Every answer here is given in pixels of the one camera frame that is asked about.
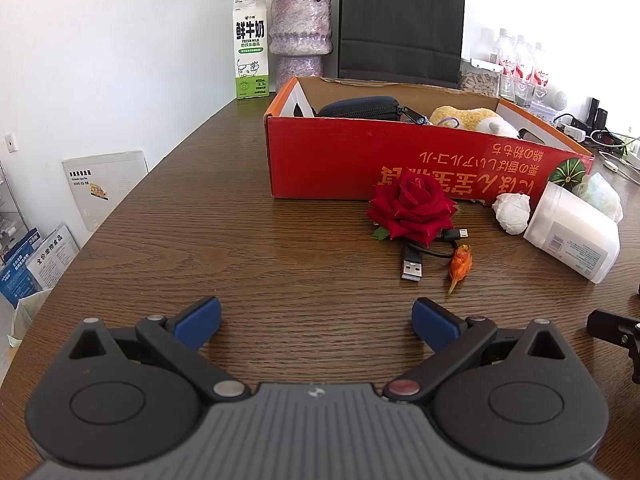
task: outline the white electrical box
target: white electrical box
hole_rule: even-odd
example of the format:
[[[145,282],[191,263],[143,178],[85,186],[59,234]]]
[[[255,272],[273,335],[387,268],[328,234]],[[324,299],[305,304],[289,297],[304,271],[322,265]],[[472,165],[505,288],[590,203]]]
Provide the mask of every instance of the white electrical box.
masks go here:
[[[149,172],[143,152],[83,156],[62,161],[84,225],[95,231]]]

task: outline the orange flower petal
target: orange flower petal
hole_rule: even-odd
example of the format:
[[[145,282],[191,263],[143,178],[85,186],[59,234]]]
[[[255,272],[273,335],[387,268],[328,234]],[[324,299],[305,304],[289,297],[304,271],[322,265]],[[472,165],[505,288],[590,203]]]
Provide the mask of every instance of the orange flower petal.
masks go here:
[[[449,277],[451,278],[449,294],[453,292],[456,284],[471,270],[473,260],[473,256],[471,255],[471,246],[460,245],[460,247],[457,248],[453,258],[451,259],[451,263],[449,264]]]

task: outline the red cardboard box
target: red cardboard box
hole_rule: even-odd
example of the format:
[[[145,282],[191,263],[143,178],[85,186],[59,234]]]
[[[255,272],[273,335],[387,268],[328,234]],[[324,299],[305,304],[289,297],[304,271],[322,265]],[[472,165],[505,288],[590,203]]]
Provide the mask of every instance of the red cardboard box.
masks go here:
[[[441,126],[313,117],[312,107],[364,96],[393,96],[430,117],[439,106],[490,108],[530,140]],[[593,155],[569,137],[507,101],[416,84],[292,78],[264,117],[276,198],[370,200],[373,186],[391,183],[405,168],[431,174],[452,199],[491,205],[501,193],[526,193],[532,208],[550,174],[579,158],[588,173]]]

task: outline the crumpled paper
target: crumpled paper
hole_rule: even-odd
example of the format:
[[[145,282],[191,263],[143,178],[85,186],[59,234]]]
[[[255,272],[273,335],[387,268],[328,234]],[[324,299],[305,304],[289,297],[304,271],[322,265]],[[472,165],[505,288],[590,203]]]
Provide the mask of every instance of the crumpled paper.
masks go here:
[[[616,224],[624,218],[620,195],[599,173],[585,175],[582,183],[574,187],[574,195],[594,206]]]
[[[519,235],[527,228],[531,213],[529,195],[503,193],[498,195],[493,208],[495,219],[510,235]]]

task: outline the plastic bag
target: plastic bag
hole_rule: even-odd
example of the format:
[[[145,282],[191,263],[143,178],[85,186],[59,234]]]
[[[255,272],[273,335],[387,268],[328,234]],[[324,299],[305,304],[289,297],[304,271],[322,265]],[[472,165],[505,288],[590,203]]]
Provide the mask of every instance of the plastic bag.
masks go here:
[[[616,224],[624,218],[620,195],[599,173],[585,175],[582,182],[574,187],[574,195],[594,206]]]
[[[14,311],[14,318],[11,322],[11,335],[7,336],[12,348],[20,346],[27,330],[52,290],[52,288],[48,288],[18,301],[18,307]]]

